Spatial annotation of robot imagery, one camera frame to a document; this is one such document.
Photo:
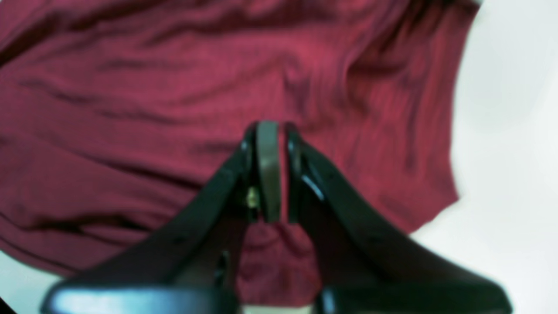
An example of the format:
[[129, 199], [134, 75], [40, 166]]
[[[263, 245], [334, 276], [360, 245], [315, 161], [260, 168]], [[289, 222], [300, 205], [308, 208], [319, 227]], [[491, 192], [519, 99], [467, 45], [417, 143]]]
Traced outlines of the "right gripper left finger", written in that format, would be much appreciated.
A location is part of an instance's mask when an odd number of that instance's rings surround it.
[[147, 239], [50, 289], [44, 314], [240, 314], [249, 226], [281, 218], [279, 127], [250, 125], [197, 196]]

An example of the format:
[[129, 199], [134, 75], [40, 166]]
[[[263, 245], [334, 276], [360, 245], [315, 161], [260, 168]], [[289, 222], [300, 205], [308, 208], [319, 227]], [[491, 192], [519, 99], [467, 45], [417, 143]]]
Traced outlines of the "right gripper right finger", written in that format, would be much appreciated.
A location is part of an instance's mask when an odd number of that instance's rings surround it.
[[500, 285], [390, 224], [293, 124], [285, 127], [289, 222], [313, 244], [315, 314], [510, 314]]

